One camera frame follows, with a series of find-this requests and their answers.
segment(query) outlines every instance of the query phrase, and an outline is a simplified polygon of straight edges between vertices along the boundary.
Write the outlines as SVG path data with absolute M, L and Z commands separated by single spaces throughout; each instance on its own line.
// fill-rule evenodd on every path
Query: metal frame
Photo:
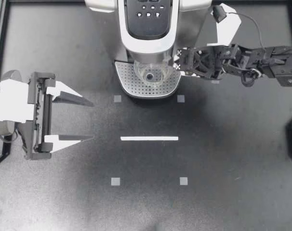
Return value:
M 1 75 L 1 63 L 2 63 L 2 54 L 3 54 L 3 46 L 5 43 L 6 38 L 6 30 L 7 30 L 7 24 L 8 24 L 8 16 L 10 11 L 11 3 L 17 4 L 17 3 L 29 3 L 29 4 L 35 4 L 35 3 L 80 3 L 85 4 L 84 0 L 0 0 L 0 75 Z M 292 25 L 292 0 L 212 0 L 213 4 L 220 4 L 220 3 L 237 3 L 237 4 L 248 4 L 248 3 L 286 3 L 289 7 L 289 10 L 291 12 L 291 25 Z M 0 162 L 8 156 L 10 153 L 10 144 L 4 143 L 2 146 L 2 157 L 0 158 Z

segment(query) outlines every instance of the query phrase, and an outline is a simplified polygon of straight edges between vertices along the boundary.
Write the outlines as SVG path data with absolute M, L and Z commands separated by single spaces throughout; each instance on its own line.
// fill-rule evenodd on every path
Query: clear cup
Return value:
M 134 71 L 139 79 L 147 86 L 157 88 L 173 73 L 173 68 L 167 62 L 160 64 L 142 64 L 134 62 Z

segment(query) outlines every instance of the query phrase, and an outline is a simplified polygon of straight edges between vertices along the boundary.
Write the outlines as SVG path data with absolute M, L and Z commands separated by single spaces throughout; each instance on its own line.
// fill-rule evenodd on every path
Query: coffee maker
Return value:
M 194 47 L 211 0 L 85 0 L 123 90 L 136 98 L 172 95 L 177 49 Z

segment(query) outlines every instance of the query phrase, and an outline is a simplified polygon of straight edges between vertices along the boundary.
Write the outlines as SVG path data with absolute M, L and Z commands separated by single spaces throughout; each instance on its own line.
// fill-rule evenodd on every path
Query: metal drip tray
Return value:
M 136 98 L 164 98 L 172 95 L 180 82 L 181 74 L 174 71 L 172 75 L 159 87 L 145 85 L 134 72 L 130 63 L 115 62 L 116 71 L 124 91 Z

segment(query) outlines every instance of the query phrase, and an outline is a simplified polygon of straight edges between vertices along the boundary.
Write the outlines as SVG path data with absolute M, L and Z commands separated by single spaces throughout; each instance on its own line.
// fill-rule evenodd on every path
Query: white bracket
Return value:
M 220 4 L 223 7 L 225 12 L 236 13 L 234 8 L 231 8 L 224 3 Z M 207 46 L 229 46 L 232 42 L 234 36 L 236 35 L 238 28 L 240 27 L 241 19 L 236 14 L 227 14 L 226 18 L 223 19 L 220 23 L 216 23 L 217 26 L 217 43 L 209 43 Z

